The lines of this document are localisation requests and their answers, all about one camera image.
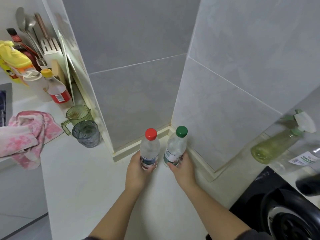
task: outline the spray bottle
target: spray bottle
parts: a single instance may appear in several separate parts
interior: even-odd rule
[[[293,117],[298,126],[294,129],[286,129],[253,146],[251,154],[255,160],[262,164],[269,164],[301,139],[305,132],[314,133],[317,131],[314,121],[306,112],[301,109],[295,111],[296,114]]]

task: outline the bottle label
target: bottle label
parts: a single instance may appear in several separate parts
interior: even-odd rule
[[[148,159],[148,158],[141,156],[141,165],[142,165],[143,169],[148,169],[151,166],[156,165],[157,160],[158,160],[158,156],[151,158],[151,159]]]
[[[179,164],[180,158],[182,157],[182,155],[180,156],[175,156],[172,155],[168,149],[165,151],[165,154],[163,156],[163,160],[164,162],[167,164],[168,162],[172,163],[173,165],[177,166]]]
[[[305,152],[302,153],[300,156],[297,156],[294,159],[289,160],[289,162],[299,166],[307,166],[317,162],[319,159],[320,158],[312,155],[310,152]]]
[[[57,94],[57,95],[51,95],[52,100],[56,103],[56,104],[62,104],[62,103],[66,103],[71,99],[71,96],[68,92],[68,90],[66,89],[63,93],[61,94]]]

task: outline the tile grout line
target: tile grout line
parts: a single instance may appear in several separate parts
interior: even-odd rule
[[[179,54],[179,55],[175,55],[175,56],[182,56],[182,55],[186,55],[186,54],[187,54],[187,53],[183,53],[183,54]],[[175,57],[175,56],[164,57],[164,58],[160,58],[160,59],[156,59],[156,60],[148,60],[148,61],[144,61],[144,62],[141,62],[141,63],[136,63],[136,64],[132,64],[132,65],[125,65],[125,66],[121,66],[121,67],[111,68],[111,69],[104,70],[104,71],[92,72],[92,73],[89,73],[88,75],[92,75],[92,74],[96,74],[96,73],[100,73],[100,72],[108,72],[108,71],[117,70],[117,69],[126,68],[126,67],[132,67],[132,66],[136,66],[136,65],[140,65],[140,64],[152,62],[152,61],[157,61],[157,60],[163,60],[163,59],[167,59],[167,58],[172,58],[172,57]]]
[[[239,88],[237,85],[233,84],[232,82],[230,82],[229,80],[225,79],[223,76],[220,76],[219,74],[215,73],[214,71],[210,70],[208,67],[204,66],[203,64],[201,64],[200,62],[196,61],[194,58],[192,58],[191,56],[188,56],[188,58],[190,58],[191,60],[193,60],[194,62],[198,63],[199,65],[203,66],[204,68],[208,69],[210,72],[213,72],[215,75],[223,78],[224,80],[226,80],[227,82],[231,83],[232,85],[236,86],[237,88]],[[270,109],[274,110],[275,112],[283,115],[283,113],[280,113],[278,110],[274,109],[273,107],[271,107],[270,105],[266,104],[265,102],[261,101],[260,99],[256,98],[255,96],[253,96],[252,94],[248,93],[247,91],[243,90],[242,88],[239,88],[242,91],[244,91],[245,93],[249,94],[250,96],[254,97],[255,99],[257,99],[258,101],[260,101],[262,104],[268,106]]]

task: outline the gray glass cup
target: gray glass cup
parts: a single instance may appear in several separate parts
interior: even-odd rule
[[[95,147],[100,142],[98,125],[92,120],[84,120],[76,124],[72,129],[72,135],[87,148]]]

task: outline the pink floral cloth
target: pink floral cloth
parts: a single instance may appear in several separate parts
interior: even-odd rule
[[[40,111],[22,111],[10,119],[8,127],[28,128],[33,135],[26,133],[7,140],[7,148],[15,153],[12,155],[13,160],[27,170],[40,165],[43,145],[63,133],[62,128],[49,113]]]

